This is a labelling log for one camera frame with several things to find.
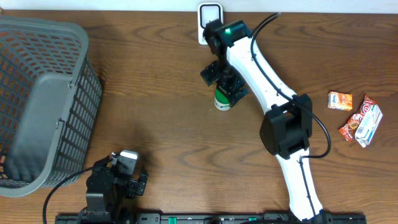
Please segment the green lid white jar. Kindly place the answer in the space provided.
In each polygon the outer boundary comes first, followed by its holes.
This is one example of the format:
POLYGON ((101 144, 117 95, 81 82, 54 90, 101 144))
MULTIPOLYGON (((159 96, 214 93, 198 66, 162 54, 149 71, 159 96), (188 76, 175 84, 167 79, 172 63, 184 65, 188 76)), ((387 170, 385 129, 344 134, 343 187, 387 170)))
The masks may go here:
POLYGON ((231 108, 227 97, 225 97, 218 89, 215 90, 214 104, 220 111, 227 111, 231 108))

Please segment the small orange snack packet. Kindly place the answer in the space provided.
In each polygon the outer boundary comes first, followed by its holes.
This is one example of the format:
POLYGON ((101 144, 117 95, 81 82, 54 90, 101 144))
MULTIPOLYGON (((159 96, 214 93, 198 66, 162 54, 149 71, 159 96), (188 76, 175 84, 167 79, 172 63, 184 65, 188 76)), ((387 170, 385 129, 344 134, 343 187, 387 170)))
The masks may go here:
POLYGON ((351 111, 353 109, 353 96, 350 94, 331 91, 327 100, 327 105, 330 109, 343 111, 351 111))

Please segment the red Top chocolate bar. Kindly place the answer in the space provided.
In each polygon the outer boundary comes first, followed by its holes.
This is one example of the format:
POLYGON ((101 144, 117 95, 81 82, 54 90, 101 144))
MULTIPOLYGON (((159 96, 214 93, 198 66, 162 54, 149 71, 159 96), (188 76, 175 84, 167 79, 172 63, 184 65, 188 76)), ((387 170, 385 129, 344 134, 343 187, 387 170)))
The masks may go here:
POLYGON ((376 104, 377 104, 376 101, 374 101, 371 97, 369 97, 368 95, 364 96, 364 101, 360 106, 359 110, 355 114, 353 114, 349 120, 347 120, 347 122, 343 127, 339 129, 340 134, 347 141, 349 142, 353 141, 354 134, 358 129, 360 123, 362 122, 366 112, 368 112, 369 109, 376 104))

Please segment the white Panadol medicine box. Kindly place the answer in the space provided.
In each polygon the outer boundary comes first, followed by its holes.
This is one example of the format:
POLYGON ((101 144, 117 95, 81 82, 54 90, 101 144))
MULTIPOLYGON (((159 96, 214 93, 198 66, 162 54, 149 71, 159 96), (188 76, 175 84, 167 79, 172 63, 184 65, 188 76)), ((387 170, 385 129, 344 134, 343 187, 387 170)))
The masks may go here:
POLYGON ((378 105, 371 105, 365 113, 354 135, 355 140, 357 140, 362 147, 366 147, 370 144, 382 116, 383 114, 378 105))

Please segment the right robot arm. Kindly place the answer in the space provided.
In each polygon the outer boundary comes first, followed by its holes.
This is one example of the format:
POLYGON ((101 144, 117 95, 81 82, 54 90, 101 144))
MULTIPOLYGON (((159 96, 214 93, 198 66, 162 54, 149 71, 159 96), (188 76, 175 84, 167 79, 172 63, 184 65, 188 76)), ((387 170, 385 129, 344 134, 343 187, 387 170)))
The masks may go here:
POLYGON ((219 19, 205 25, 203 38, 218 59, 201 77, 234 106, 247 94, 245 85, 260 102, 264 119, 259 135, 264 147, 276 156, 287 184, 290 211, 301 222, 314 221, 323 211, 310 171, 309 139, 312 112, 308 95, 298 95, 276 74, 261 54, 256 34, 243 21, 224 25, 219 19))

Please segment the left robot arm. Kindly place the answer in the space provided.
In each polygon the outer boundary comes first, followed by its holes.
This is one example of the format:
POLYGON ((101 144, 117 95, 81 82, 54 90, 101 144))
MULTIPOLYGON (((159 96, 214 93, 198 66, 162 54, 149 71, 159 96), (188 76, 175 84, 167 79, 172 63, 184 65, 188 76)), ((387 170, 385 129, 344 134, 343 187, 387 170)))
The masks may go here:
POLYGON ((149 177, 142 168, 139 178, 134 179, 135 166, 135 159, 123 156, 96 162, 86 181, 86 210, 80 212, 78 222, 134 223, 124 201, 144 195, 149 177))

